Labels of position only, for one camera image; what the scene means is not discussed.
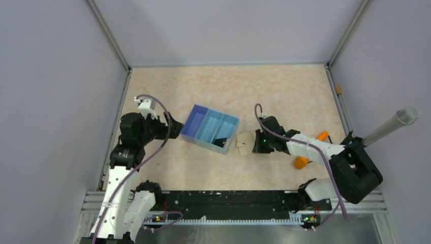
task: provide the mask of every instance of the silver tube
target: silver tube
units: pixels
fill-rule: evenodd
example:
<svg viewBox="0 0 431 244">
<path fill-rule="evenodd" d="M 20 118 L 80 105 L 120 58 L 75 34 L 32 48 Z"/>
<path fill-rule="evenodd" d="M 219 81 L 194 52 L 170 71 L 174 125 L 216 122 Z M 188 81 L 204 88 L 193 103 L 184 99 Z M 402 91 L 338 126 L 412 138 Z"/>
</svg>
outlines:
<svg viewBox="0 0 431 244">
<path fill-rule="evenodd" d="M 397 129 L 413 124 L 419 118 L 419 110 L 413 107 L 398 110 L 392 119 L 375 129 L 362 140 L 364 146 L 369 146 Z"/>
</svg>

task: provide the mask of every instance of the lavender wall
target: lavender wall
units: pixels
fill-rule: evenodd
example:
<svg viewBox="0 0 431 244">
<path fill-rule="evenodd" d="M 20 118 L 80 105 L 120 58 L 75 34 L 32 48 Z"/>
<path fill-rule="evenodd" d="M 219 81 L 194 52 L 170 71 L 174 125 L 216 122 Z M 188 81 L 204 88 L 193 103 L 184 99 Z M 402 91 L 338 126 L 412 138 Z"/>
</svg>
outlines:
<svg viewBox="0 0 431 244">
<path fill-rule="evenodd" d="M 72 242 L 125 77 L 85 1 L 1 1 L 1 243 Z"/>
<path fill-rule="evenodd" d="M 131 66 L 323 63 L 362 0 L 96 0 Z"/>
<path fill-rule="evenodd" d="M 406 106 L 421 118 L 367 148 L 402 243 L 429 243 L 431 2 L 374 1 L 334 67 L 356 135 Z"/>
</svg>

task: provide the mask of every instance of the white bracket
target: white bracket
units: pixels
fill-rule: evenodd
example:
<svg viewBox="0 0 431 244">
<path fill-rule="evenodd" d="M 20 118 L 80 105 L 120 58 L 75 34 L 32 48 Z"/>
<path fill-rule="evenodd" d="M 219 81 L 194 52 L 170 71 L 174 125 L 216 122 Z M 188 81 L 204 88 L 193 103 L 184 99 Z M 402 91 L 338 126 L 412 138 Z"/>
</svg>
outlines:
<svg viewBox="0 0 431 244">
<path fill-rule="evenodd" d="M 150 98 L 145 98 L 145 99 L 141 100 L 141 99 L 137 99 L 135 97 L 135 103 L 138 104 L 139 112 L 142 114 L 142 116 L 144 116 L 144 118 L 147 118 L 148 114 L 151 114 L 152 119 L 157 118 L 157 114 L 154 111 L 154 109 L 156 107 L 155 101 L 153 101 Z"/>
</svg>

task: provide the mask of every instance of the cable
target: cable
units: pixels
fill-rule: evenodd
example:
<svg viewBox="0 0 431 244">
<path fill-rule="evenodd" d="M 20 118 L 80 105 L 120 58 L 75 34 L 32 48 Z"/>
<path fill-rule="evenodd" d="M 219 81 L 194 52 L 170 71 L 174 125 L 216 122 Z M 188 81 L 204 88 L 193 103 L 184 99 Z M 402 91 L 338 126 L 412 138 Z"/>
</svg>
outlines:
<svg viewBox="0 0 431 244">
<path fill-rule="evenodd" d="M 167 220 L 168 219 L 167 215 L 173 215 L 173 214 L 180 215 L 180 217 L 178 219 L 176 219 L 175 221 L 173 221 L 172 223 L 169 223 L 167 225 L 162 225 L 160 228 L 157 228 L 157 229 L 154 229 L 154 228 L 148 229 L 147 227 L 144 227 L 144 230 L 161 231 L 161 230 L 164 230 L 164 229 L 172 226 L 173 224 L 175 224 L 176 222 L 180 221 L 184 217 L 184 215 L 180 211 L 169 211 L 169 212 L 164 212 L 164 213 L 162 213 L 160 215 L 154 215 L 152 217 L 146 218 L 144 220 L 144 222 L 147 222 L 149 220 L 155 219 L 155 218 L 160 217 L 160 216 L 165 216 L 165 215 L 166 215 L 166 220 Z"/>
<path fill-rule="evenodd" d="M 261 126 L 264 130 L 266 130 L 269 134 L 271 134 L 271 135 L 273 135 L 273 136 L 276 136 L 276 137 L 278 137 L 278 138 L 284 139 L 284 140 L 286 140 L 286 141 L 293 141 L 293 142 L 300 143 L 300 144 L 303 144 L 303 145 L 308 145 L 308 146 L 310 146 L 310 147 L 314 148 L 315 150 L 317 150 L 317 152 L 320 154 L 320 156 L 322 157 L 323 161 L 325 162 L 326 170 L 328 171 L 329 178 L 331 179 L 331 182 L 332 182 L 332 184 L 333 184 L 333 186 L 334 186 L 334 190 L 335 190 L 335 193 L 336 193 L 337 198 L 338 198 L 337 208 L 338 208 L 338 206 L 340 206 L 340 207 L 341 207 L 341 212 L 343 213 L 343 217 L 344 217 L 344 219 L 345 219 L 345 220 L 347 220 L 347 219 L 348 219 L 348 216 L 347 216 L 346 207 L 344 206 L 344 202 L 343 202 L 343 199 L 342 199 L 342 197 L 341 197 L 340 191 L 338 190 L 338 187 L 337 187 L 337 185 L 336 185 L 336 182 L 335 182 L 334 176 L 333 176 L 332 171 L 331 171 L 331 166 L 330 166 L 330 164 L 329 164 L 329 161 L 328 161 L 328 159 L 325 157 L 325 154 L 323 153 L 323 151 L 322 151 L 320 148 L 318 148 L 317 146 L 315 146 L 314 144 L 311 144 L 311 143 L 308 143 L 308 142 L 304 142 L 304 141 L 300 141 L 300 140 L 297 140 L 297 139 L 292 139 L 292 138 L 284 137 L 284 136 L 281 136 L 281 135 L 279 135 L 279 134 L 277 134 L 277 133 L 275 133 L 275 132 L 271 131 L 270 129 L 268 129 L 268 128 L 267 128 L 267 127 L 262 123 L 262 121 L 260 121 L 259 116 L 257 115 L 257 110 L 256 110 L 256 108 L 257 108 L 258 106 L 260 107 L 260 113 L 262 114 L 262 105 L 260 105 L 259 103 L 257 103 L 257 104 L 255 105 L 255 116 L 256 116 L 256 119 L 257 119 L 257 121 L 259 122 L 260 126 Z M 334 211 L 330 214 L 330 216 L 329 216 L 329 217 L 332 217 L 332 214 L 336 211 L 336 209 L 337 209 L 337 208 L 335 208 L 335 209 L 334 209 Z"/>
<path fill-rule="evenodd" d="M 318 225 L 317 227 L 314 227 L 314 230 L 318 230 L 320 228 L 322 228 L 322 226 L 324 226 L 334 215 L 334 213 L 337 211 L 338 207 L 340 206 L 340 202 L 337 203 L 337 205 L 335 206 L 335 208 L 332 210 L 332 212 L 328 215 L 328 217 L 326 217 L 321 223 L 320 225 Z"/>
<path fill-rule="evenodd" d="M 150 159 L 152 159 L 157 153 L 159 153 L 160 152 L 160 150 L 162 150 L 162 148 L 165 146 L 165 144 L 166 144 L 166 142 L 168 141 L 168 139 L 169 139 L 169 135 L 171 134 L 171 116 L 170 116 L 170 114 L 169 114 L 169 112 L 168 112 L 168 110 L 166 109 L 166 107 L 157 99 L 157 98 L 155 98 L 155 97 L 153 97 L 153 96 L 151 96 L 151 95 L 147 95 L 147 94 L 141 94 L 141 95 L 138 95 L 137 97 L 136 97 L 136 99 L 138 99 L 138 98 L 140 98 L 140 97 L 148 97 L 148 98 L 151 98 L 151 99 L 153 99 L 154 101 L 156 101 L 158 104 L 160 104 L 160 106 L 163 108 L 163 110 L 165 111 L 165 113 L 166 113 L 166 117 L 168 118 L 168 121 L 167 121 L 167 123 L 168 123 L 168 133 L 167 133 L 167 135 L 166 135 L 166 138 L 165 138 L 165 140 L 163 141 L 163 143 L 162 143 L 162 145 L 160 145 L 160 147 L 155 151 L 155 152 L 153 152 L 148 158 L 146 158 L 144 161 L 142 161 L 142 163 L 141 164 L 139 164 L 138 166 L 136 166 L 135 168 L 133 168 L 130 172 L 129 172 L 129 174 L 127 174 L 125 177 L 124 177 L 124 179 L 118 184 L 118 186 L 117 186 L 117 188 L 115 188 L 115 190 L 114 190 L 114 192 L 112 193 L 112 195 L 111 195 L 111 197 L 109 198 L 109 200 L 108 200 L 108 203 L 111 203 L 113 200 L 114 200 L 114 198 L 115 198 L 115 196 L 117 195 L 117 193 L 118 193 L 118 191 L 120 190 L 120 188 L 121 188 L 121 186 L 122 185 L 124 185 L 124 183 L 136 172 L 136 171 L 138 171 L 138 169 L 140 169 L 146 162 L 148 162 Z M 103 220 L 103 218 L 106 216 L 106 213 L 108 212 L 108 208 L 107 207 L 105 207 L 104 209 L 103 209 L 103 212 L 102 212 L 102 214 L 100 215 L 100 218 L 99 218 L 99 221 L 98 221 L 98 223 L 97 223 L 97 225 L 96 225 L 96 229 L 95 229 L 95 232 L 94 232 L 94 234 L 93 234 L 93 238 L 92 238 L 92 240 L 91 240 L 91 244 L 96 244 L 96 239 L 97 239 L 97 233 L 99 232 L 99 230 L 100 230 L 100 227 L 101 227 L 101 225 L 102 225 L 102 220 Z"/>
</svg>

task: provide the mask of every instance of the small beige object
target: small beige object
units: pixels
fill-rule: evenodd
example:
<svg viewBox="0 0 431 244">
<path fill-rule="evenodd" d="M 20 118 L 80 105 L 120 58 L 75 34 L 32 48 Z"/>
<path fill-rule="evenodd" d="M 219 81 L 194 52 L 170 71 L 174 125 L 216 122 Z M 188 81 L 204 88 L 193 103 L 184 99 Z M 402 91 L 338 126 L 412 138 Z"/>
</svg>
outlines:
<svg viewBox="0 0 431 244">
<path fill-rule="evenodd" d="M 235 135 L 236 147 L 238 147 L 241 156 L 252 155 L 255 146 L 255 134 L 252 132 Z"/>
<path fill-rule="evenodd" d="M 335 85 L 335 93 L 339 96 L 341 93 L 343 93 L 343 90 L 341 89 L 341 86 Z"/>
</svg>

